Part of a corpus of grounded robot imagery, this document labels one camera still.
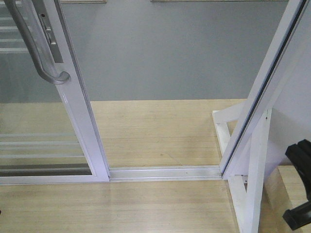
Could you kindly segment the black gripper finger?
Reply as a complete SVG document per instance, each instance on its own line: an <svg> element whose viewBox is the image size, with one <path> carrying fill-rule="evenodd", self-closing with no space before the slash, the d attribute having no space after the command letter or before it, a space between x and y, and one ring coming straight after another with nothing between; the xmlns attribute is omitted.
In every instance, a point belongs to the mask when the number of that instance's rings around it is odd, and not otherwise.
<svg viewBox="0 0 311 233"><path fill-rule="evenodd" d="M282 217L293 231L310 224L311 202L308 201L291 210L286 210Z"/></svg>
<svg viewBox="0 0 311 233"><path fill-rule="evenodd" d="M307 139L288 146L285 155L298 172L306 190L307 200L311 200L311 142Z"/></svg>

